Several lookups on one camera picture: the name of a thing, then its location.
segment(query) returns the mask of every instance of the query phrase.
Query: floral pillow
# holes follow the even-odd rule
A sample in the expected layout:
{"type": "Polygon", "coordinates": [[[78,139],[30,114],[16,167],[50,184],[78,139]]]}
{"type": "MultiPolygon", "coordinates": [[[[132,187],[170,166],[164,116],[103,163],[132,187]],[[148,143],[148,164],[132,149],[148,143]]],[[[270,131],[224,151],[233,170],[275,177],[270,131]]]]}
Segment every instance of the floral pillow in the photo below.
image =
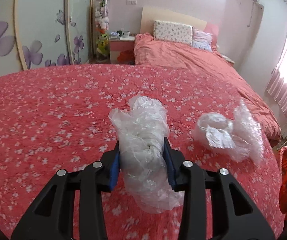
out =
{"type": "Polygon", "coordinates": [[[212,37],[213,34],[211,33],[206,33],[196,28],[193,28],[192,46],[197,49],[204,49],[212,52],[211,49],[212,37]]]}
{"type": "Polygon", "coordinates": [[[192,26],[165,21],[154,21],[154,38],[192,45],[192,26]]]}

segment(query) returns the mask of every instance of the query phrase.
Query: bubble wrap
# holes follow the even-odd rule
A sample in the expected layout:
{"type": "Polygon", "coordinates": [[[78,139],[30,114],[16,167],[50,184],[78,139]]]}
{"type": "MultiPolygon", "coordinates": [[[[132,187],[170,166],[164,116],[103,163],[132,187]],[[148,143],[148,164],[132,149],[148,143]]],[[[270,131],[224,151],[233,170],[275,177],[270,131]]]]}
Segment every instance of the bubble wrap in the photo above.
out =
{"type": "Polygon", "coordinates": [[[170,133],[167,110],[159,100],[140,95],[129,105],[131,111],[116,108],[109,113],[119,140],[126,190],[149,213],[183,205],[184,192],[172,190],[162,157],[164,137],[170,133]]]}
{"type": "Polygon", "coordinates": [[[206,148],[227,154],[236,162],[250,158],[258,166],[263,158],[261,126],[253,119],[242,99],[234,109],[234,121],[218,113],[203,114],[193,135],[206,148]]]}

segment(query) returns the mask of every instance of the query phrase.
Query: mug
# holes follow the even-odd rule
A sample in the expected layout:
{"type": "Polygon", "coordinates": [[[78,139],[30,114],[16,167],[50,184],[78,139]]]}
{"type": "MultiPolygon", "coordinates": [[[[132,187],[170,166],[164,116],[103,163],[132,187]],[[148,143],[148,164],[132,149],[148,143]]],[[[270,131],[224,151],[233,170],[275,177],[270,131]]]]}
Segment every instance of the mug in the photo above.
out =
{"type": "Polygon", "coordinates": [[[124,35],[123,35],[124,38],[129,38],[129,36],[130,36],[130,32],[124,32],[124,35]]]}

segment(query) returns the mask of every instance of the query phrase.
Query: blue gripper pad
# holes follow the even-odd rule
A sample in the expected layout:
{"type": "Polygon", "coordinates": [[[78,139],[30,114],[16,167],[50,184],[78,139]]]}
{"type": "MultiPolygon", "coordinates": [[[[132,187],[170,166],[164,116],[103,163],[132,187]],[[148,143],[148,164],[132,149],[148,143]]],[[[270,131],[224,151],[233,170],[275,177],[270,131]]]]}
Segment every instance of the blue gripper pad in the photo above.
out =
{"type": "Polygon", "coordinates": [[[172,189],[174,189],[175,185],[176,185],[176,171],[175,168],[173,166],[173,162],[170,156],[170,145],[168,142],[167,137],[164,138],[164,150],[162,153],[162,156],[165,160],[165,164],[167,165],[167,175],[168,175],[168,183],[169,185],[172,187],[172,189]]]}
{"type": "Polygon", "coordinates": [[[110,180],[109,180],[109,188],[111,191],[114,190],[114,187],[117,185],[118,176],[120,171],[120,152],[115,155],[115,159],[110,167],[110,180]]]}

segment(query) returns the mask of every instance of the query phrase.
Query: bed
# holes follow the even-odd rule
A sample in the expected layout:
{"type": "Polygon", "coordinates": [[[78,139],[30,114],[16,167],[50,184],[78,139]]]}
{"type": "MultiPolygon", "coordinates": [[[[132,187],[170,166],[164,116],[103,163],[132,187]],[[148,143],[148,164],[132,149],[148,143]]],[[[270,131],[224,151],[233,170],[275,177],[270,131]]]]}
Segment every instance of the bed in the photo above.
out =
{"type": "Polygon", "coordinates": [[[217,51],[218,27],[170,10],[144,7],[140,33],[136,37],[134,49],[136,65],[189,69],[193,73],[207,74],[230,82],[244,99],[253,116],[260,122],[262,131],[271,145],[274,146],[280,141],[281,129],[271,109],[217,51]],[[152,36],[154,20],[179,22],[213,33],[213,53],[178,42],[154,40],[152,36]]]}
{"type": "MultiPolygon", "coordinates": [[[[198,117],[215,111],[228,118],[240,100],[235,86],[190,70],[130,65],[55,66],[0,77],[0,229],[10,237],[31,201],[61,168],[84,169],[113,149],[116,133],[111,109],[129,109],[141,94],[159,99],[168,110],[169,141],[186,159],[204,169],[226,167],[257,204],[276,236],[283,230],[279,210],[281,174],[269,141],[263,136],[264,160],[232,162],[192,139],[198,117]]],[[[140,210],[124,189],[102,194],[108,239],[175,240],[182,208],[162,214],[140,210]]],[[[207,237],[212,235],[207,195],[207,237]]],[[[74,238],[78,239],[78,209],[74,238]]]]}

